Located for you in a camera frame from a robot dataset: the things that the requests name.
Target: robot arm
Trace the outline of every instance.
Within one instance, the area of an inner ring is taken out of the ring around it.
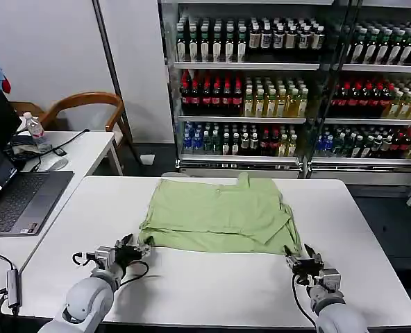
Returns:
[[[95,261],[97,267],[90,277],[68,291],[57,316],[39,333],[93,333],[110,311],[114,293],[120,287],[127,266],[142,259],[149,251],[148,246],[132,246],[132,240],[133,236],[128,235],[114,248],[102,246],[95,253],[88,253],[87,257]]]

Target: robotic hand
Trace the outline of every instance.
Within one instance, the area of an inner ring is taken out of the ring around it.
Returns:
[[[354,308],[346,305],[339,291],[342,276],[335,268],[324,268],[319,253],[304,245],[309,258],[297,258],[285,246],[286,260],[294,274],[292,288],[295,301],[303,314],[314,324],[318,333],[365,333],[366,320]],[[295,292],[296,283],[306,286],[310,308],[318,315],[315,322],[301,308]]]
[[[90,277],[76,283],[67,294],[65,304],[56,317],[45,324],[39,333],[92,333],[113,305],[113,294],[119,289],[127,266],[149,253],[150,247],[131,245],[133,235],[117,241],[114,248],[101,246],[87,253],[86,265],[94,261],[97,267]]]

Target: green cloth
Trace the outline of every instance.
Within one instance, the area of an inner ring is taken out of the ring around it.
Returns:
[[[241,173],[236,185],[161,180],[139,241],[182,250],[299,253],[292,209],[270,179]]]

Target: laptop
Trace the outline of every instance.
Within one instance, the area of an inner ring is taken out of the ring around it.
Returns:
[[[37,234],[72,177],[72,171],[18,172],[0,151],[0,235]]]

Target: white table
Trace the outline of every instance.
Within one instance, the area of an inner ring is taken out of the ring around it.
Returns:
[[[47,132],[47,137],[53,146],[58,146],[76,134],[78,132]],[[87,132],[68,145],[63,146],[63,149],[67,152],[65,157],[69,160],[69,163],[62,170],[73,171],[74,175],[40,232],[35,236],[28,237],[0,237],[0,253],[8,257],[20,271],[25,267],[81,180],[93,173],[106,154],[114,155],[117,160],[112,145],[113,139],[113,133]],[[49,158],[55,157],[56,155],[51,153],[42,157],[42,161],[46,164]],[[31,170],[37,161],[38,159],[29,161],[24,171]],[[6,286],[6,271],[8,269],[8,264],[0,260],[0,289]]]
[[[173,180],[235,183],[229,178]],[[73,253],[112,246],[125,234],[137,234],[158,181],[86,177],[23,272],[20,316],[54,317],[67,291],[94,267],[76,267]],[[368,326],[411,326],[411,301],[343,182],[274,181],[292,206],[301,240],[339,270],[346,302],[363,313]],[[149,274],[115,294],[106,321],[310,327],[295,305],[292,272],[281,255],[156,248],[146,261]],[[298,293],[310,313],[304,287]],[[3,312],[10,313],[6,305]]]

